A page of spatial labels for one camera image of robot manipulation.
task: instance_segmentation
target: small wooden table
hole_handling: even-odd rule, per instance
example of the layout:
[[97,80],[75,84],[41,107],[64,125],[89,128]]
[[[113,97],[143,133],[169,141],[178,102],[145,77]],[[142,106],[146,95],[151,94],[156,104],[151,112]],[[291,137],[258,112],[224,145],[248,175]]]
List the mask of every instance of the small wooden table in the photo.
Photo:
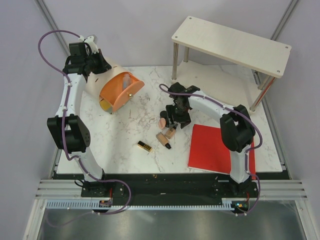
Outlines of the small wooden table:
[[172,36],[172,79],[177,79],[178,49],[185,46],[184,62],[189,48],[264,73],[267,77],[258,86],[259,95],[250,107],[255,111],[276,78],[285,72],[291,46],[250,33],[188,16]]

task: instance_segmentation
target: bottle cap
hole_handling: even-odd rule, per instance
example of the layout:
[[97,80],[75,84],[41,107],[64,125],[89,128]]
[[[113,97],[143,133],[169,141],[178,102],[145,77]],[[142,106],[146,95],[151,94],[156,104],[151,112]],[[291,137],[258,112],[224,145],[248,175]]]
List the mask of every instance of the bottle cap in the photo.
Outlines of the bottle cap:
[[167,144],[165,145],[165,147],[166,147],[167,149],[171,149],[171,146],[170,146],[169,143],[167,143]]

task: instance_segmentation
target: table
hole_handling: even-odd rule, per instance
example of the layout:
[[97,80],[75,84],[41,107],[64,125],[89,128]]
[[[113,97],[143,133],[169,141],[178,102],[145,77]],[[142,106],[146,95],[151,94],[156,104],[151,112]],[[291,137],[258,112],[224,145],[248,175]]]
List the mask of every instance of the table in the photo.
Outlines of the table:
[[[231,75],[250,78],[250,69],[239,65],[222,65],[223,71]],[[159,89],[159,84],[171,85],[170,66],[127,67],[128,71],[145,83],[145,86],[114,114],[104,112],[99,103],[86,92],[83,93],[80,117],[90,130],[90,148],[97,163],[106,173],[205,173],[188,168],[192,128],[194,124],[219,127],[219,124],[197,110],[190,111],[191,124],[177,129],[170,140],[172,149],[163,147],[156,139],[160,132],[160,111],[172,99]],[[281,172],[282,167],[269,129],[262,105],[251,116],[263,135],[263,145],[255,152],[257,172]],[[152,152],[137,146],[138,141],[150,145]],[[57,167],[58,174],[82,173],[75,161],[67,161],[63,152]]]
[[258,86],[261,91],[250,107],[253,112],[275,79],[283,76],[291,51],[291,46],[287,44],[193,16],[188,16],[184,20],[171,39],[173,80],[177,79],[179,45],[185,46],[184,62],[188,62],[189,48],[192,48],[266,74],[266,78]]

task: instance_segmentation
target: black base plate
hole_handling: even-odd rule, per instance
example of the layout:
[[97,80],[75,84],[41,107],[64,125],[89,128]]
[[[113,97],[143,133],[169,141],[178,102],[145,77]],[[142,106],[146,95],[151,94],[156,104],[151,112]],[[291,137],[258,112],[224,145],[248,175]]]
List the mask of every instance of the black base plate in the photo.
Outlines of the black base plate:
[[[234,193],[231,178],[223,174],[107,174],[104,179],[125,181],[132,193],[131,206],[221,205],[222,198],[246,199],[247,192],[251,198],[258,195],[257,184],[251,181],[244,190]],[[121,183],[91,183],[90,188],[82,189],[81,196],[107,198],[110,188],[113,205],[124,205],[129,191]]]

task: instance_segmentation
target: wire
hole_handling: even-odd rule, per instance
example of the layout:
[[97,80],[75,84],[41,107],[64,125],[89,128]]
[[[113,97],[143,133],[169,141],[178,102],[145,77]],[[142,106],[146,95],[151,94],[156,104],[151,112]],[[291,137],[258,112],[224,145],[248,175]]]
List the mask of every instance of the wire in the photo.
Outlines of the wire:
[[249,202],[249,199],[250,199],[250,195],[249,195],[249,192],[247,191],[246,192],[246,200],[245,200],[245,204],[247,203],[247,202]]
[[91,49],[91,47],[90,47],[89,43],[85,42],[85,43],[84,43],[84,45],[86,45],[86,46],[87,46],[87,49],[89,50],[88,55],[89,55],[89,56],[91,56],[91,55],[92,55],[92,49]]
[[77,185],[77,186],[80,187],[80,188],[83,188],[83,186],[84,186],[84,182],[83,182],[82,180],[80,180],[80,179],[75,179],[75,180],[74,180],[74,184]]
[[262,143],[263,143],[263,138],[262,138],[262,134],[261,132],[259,131],[258,127],[251,121],[251,119],[249,119],[246,115],[242,114],[241,112],[238,112],[234,109],[230,109],[228,107],[224,107],[223,104],[221,104],[220,102],[212,99],[211,97],[207,97],[207,96],[204,96],[204,95],[200,95],[200,94],[194,94],[194,93],[176,93],[176,92],[170,92],[170,91],[167,91],[165,89],[163,89],[163,87],[165,87],[166,89],[169,89],[169,87],[163,83],[159,84],[159,88],[161,89],[161,91],[169,94],[169,95],[176,95],[176,96],[191,96],[191,97],[198,97],[198,98],[202,98],[202,99],[206,99],[206,100],[209,100],[210,102],[218,105],[219,107],[221,108],[224,108],[225,110],[231,112],[231,113],[234,113],[236,115],[239,115],[241,116],[242,118],[244,118],[254,129],[255,131],[257,132],[257,134],[259,135],[259,144],[257,146],[254,146],[254,147],[250,147],[248,148],[246,151],[245,151],[245,156],[244,156],[244,164],[245,164],[245,172],[247,174],[249,174],[251,177],[255,177],[257,182],[258,182],[258,196],[256,197],[256,200],[252,206],[251,209],[249,209],[246,213],[249,213],[251,212],[257,205],[258,203],[258,200],[260,198],[260,192],[261,192],[261,185],[260,185],[260,179],[259,177],[256,175],[256,174],[253,174],[251,172],[249,172],[248,170],[248,152],[251,151],[251,150],[254,150],[254,149],[257,149],[257,148],[260,148]]
[[56,224],[51,223],[51,222],[49,221],[49,218],[48,218],[48,215],[49,215],[49,214],[47,213],[47,214],[45,215],[45,221],[46,221],[46,223],[47,223],[50,227],[52,227],[52,228],[62,228],[62,227],[64,227],[64,226],[72,223],[73,221],[78,220],[78,219],[80,219],[80,218],[82,218],[82,217],[84,217],[84,216],[86,216],[86,215],[92,214],[92,213],[93,213],[93,211],[86,211],[85,213],[82,213],[82,214],[76,216],[75,218],[73,218],[73,219],[71,219],[71,220],[69,220],[69,221],[67,221],[67,222],[65,222],[65,223],[59,224],[59,225],[56,225]]
[[248,213],[248,211],[249,211],[249,209],[250,209],[250,202],[248,202],[248,210],[247,211],[245,211],[245,210],[242,210],[240,207],[236,207],[238,210],[240,210],[241,212],[243,212],[243,213]]
[[[80,38],[80,36],[72,31],[67,31],[67,30],[52,30],[52,31],[49,31],[47,33],[45,33],[39,40],[38,42],[38,51],[39,51],[39,54],[41,56],[41,58],[44,60],[44,62],[46,64],[48,64],[51,68],[53,68],[54,70],[56,70],[57,72],[61,73],[66,79],[67,79],[67,82],[68,83],[71,83],[71,80],[69,78],[69,76],[61,71],[59,68],[55,67],[54,65],[52,65],[46,58],[45,56],[43,55],[42,51],[41,51],[41,43],[43,41],[43,39],[50,35],[50,34],[53,34],[53,33],[68,33],[68,34],[72,34],[78,38]],[[63,109],[63,113],[62,113],[62,124],[61,124],[61,132],[62,132],[62,144],[63,144],[63,150],[64,150],[64,153],[65,153],[65,156],[66,158],[71,161],[72,159],[78,159],[79,161],[79,165],[81,166],[82,170],[89,176],[91,177],[92,179],[94,179],[95,181],[97,182],[100,182],[100,183],[114,183],[114,182],[117,182],[117,183],[121,183],[123,184],[124,186],[126,186],[126,188],[128,189],[129,191],[129,198],[128,198],[128,201],[125,203],[125,205],[123,207],[121,207],[120,209],[116,210],[116,211],[112,211],[112,212],[106,212],[106,213],[100,213],[100,214],[103,214],[103,215],[111,215],[111,214],[117,214],[117,213],[120,213],[122,212],[123,210],[125,210],[125,208],[129,205],[130,201],[131,201],[131,197],[132,197],[132,194],[131,194],[131,189],[129,187],[129,185],[127,183],[125,183],[124,181],[122,180],[118,180],[118,179],[110,179],[110,180],[100,180],[94,176],[92,176],[85,168],[85,166],[82,164],[81,162],[81,159],[80,159],[80,156],[78,155],[74,155],[72,157],[69,156],[68,154],[68,149],[67,149],[67,143],[66,143],[66,132],[65,132],[65,122],[66,122],[66,112],[67,112],[67,106],[68,106],[68,99],[69,99],[69,95],[70,95],[70,89],[71,89],[71,86],[68,85],[67,86],[67,91],[66,91],[66,95],[65,95],[65,100],[64,100],[64,109]]]

